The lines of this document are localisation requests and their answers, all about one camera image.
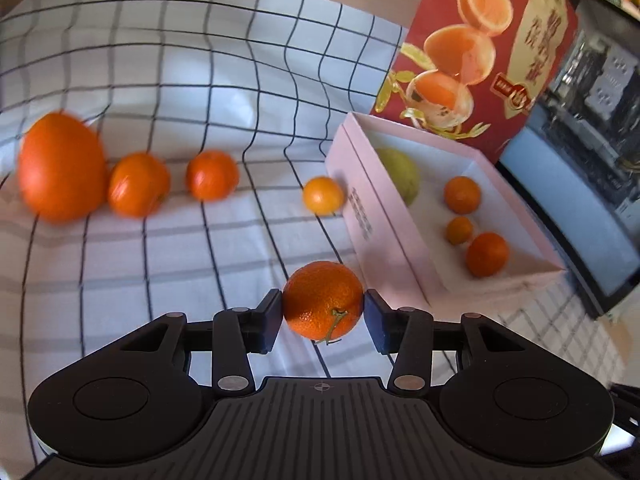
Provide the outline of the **small mandarin orange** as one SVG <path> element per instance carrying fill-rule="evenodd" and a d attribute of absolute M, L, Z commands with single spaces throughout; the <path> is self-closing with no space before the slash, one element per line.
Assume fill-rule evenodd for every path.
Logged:
<path fill-rule="evenodd" d="M 240 182 L 235 160 L 226 152 L 206 151 L 186 166 L 186 188 L 200 202 L 224 200 Z"/>

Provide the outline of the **medium mandarin orange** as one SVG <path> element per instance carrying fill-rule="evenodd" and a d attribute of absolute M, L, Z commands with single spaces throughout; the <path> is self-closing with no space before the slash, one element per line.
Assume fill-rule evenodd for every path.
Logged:
<path fill-rule="evenodd" d="M 112 169 L 107 201 L 112 211 L 142 219 L 154 214 L 170 191 L 166 165 L 150 153 L 125 156 Z"/>

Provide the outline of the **tiny kumquat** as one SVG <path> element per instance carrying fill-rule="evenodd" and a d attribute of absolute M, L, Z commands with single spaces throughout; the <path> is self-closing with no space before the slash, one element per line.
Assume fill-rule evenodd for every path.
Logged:
<path fill-rule="evenodd" d="M 446 226 L 445 237 L 449 244 L 458 246 L 472 240 L 474 233 L 473 223 L 466 217 L 453 218 Z"/>

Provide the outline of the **orange fruit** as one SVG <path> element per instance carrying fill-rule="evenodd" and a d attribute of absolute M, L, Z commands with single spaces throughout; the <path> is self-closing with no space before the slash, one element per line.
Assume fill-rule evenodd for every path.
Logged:
<path fill-rule="evenodd" d="M 303 202 L 313 214 L 328 216 L 342 209 L 345 194 L 332 178 L 314 177 L 303 187 Z"/>

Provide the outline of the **red quail egg bag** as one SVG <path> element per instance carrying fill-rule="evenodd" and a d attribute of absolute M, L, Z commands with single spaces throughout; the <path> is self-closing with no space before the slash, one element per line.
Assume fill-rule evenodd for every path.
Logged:
<path fill-rule="evenodd" d="M 372 113 L 496 162 L 577 28 L 567 0 L 421 0 Z"/>

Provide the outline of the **green guava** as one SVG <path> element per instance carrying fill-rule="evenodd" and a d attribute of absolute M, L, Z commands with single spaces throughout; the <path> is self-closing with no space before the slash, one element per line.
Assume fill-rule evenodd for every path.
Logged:
<path fill-rule="evenodd" d="M 409 207 L 420 192 L 418 166 L 407 154 L 396 148 L 377 148 L 375 151 L 398 194 Z"/>

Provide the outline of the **white grid tablecloth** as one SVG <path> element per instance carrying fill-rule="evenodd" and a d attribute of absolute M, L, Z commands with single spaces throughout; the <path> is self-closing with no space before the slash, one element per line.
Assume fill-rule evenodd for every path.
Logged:
<path fill-rule="evenodd" d="M 497 170 L 566 0 L 24 0 L 6 479 L 617 479 L 625 364 Z"/>

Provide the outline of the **large pointed orange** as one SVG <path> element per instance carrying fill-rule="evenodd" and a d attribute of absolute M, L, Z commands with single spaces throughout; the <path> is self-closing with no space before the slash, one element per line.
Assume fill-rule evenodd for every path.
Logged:
<path fill-rule="evenodd" d="M 44 115 L 24 136 L 17 180 L 24 202 L 43 220 L 88 216 L 106 201 L 108 170 L 98 134 L 72 115 Z"/>

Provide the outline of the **pink open gift box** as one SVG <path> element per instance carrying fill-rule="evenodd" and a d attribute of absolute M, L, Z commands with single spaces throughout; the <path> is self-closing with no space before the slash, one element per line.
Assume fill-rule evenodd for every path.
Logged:
<path fill-rule="evenodd" d="M 378 157 L 381 148 L 408 155 L 419 170 L 418 196 L 405 204 Z M 464 312 L 518 310 L 565 272 L 562 259 L 520 196 L 475 148 L 371 115 L 350 113 L 337 128 L 326 171 L 347 195 L 343 208 L 367 286 L 393 308 L 415 307 L 455 321 Z M 498 274 L 474 278 L 465 249 L 446 241 L 454 213 L 444 187 L 454 177 L 480 186 L 470 215 L 477 234 L 506 240 L 509 259 Z"/>

